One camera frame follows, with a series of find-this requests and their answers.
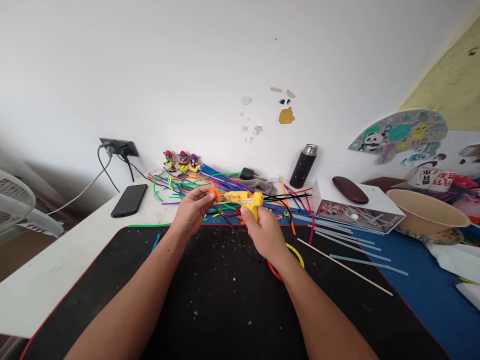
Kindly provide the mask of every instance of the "silver bottle cap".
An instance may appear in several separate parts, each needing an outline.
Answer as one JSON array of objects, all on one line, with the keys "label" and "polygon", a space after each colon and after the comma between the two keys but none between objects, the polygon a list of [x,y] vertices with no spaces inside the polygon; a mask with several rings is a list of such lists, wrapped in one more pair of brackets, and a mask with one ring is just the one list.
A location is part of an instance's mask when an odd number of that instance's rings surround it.
[{"label": "silver bottle cap", "polygon": [[319,147],[317,145],[313,144],[307,144],[305,145],[305,148],[301,151],[305,155],[311,155],[311,156],[317,156],[317,149]]}]

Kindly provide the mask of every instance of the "yellow wall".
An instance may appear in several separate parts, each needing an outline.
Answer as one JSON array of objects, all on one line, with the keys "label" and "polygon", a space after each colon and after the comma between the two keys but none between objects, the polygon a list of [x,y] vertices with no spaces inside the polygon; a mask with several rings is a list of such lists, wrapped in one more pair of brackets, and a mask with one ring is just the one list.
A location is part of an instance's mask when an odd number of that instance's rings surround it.
[{"label": "yellow wall", "polygon": [[480,131],[480,17],[400,108],[441,112],[450,130]]}]

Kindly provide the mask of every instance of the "smartphone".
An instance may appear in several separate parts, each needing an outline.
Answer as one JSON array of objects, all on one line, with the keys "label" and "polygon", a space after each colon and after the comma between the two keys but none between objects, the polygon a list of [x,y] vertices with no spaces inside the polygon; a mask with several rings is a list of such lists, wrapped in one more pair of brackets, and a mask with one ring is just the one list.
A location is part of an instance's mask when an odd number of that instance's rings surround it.
[{"label": "smartphone", "polygon": [[112,218],[123,218],[135,214],[140,207],[147,185],[132,185],[125,189],[111,212]]}]

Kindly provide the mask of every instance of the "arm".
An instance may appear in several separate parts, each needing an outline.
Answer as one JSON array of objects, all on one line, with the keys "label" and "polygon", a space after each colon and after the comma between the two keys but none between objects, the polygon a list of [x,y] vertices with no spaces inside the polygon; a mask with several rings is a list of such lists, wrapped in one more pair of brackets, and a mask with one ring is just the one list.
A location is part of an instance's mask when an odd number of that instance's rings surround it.
[{"label": "arm", "polygon": [[152,254],[93,319],[65,359],[137,359],[157,326],[170,282],[190,238],[217,203],[211,186],[188,193]]},{"label": "arm", "polygon": [[274,214],[258,207],[259,222],[240,209],[257,251],[283,278],[300,322],[310,359],[378,359],[355,326],[319,288],[285,246]]}]

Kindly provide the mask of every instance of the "hand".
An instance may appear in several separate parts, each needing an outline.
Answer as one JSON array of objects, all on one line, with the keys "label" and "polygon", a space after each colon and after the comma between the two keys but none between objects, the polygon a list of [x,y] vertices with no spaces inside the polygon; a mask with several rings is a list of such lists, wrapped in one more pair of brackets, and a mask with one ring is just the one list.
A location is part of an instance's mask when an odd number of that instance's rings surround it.
[{"label": "hand", "polygon": [[211,188],[212,185],[199,186],[182,199],[170,226],[173,232],[190,240],[200,229],[205,214],[217,205],[215,194],[209,192]]},{"label": "hand", "polygon": [[290,251],[285,245],[284,235],[275,214],[266,210],[263,206],[258,206],[257,209],[258,223],[255,221],[252,212],[246,207],[242,206],[240,212],[256,250],[275,266]]}]

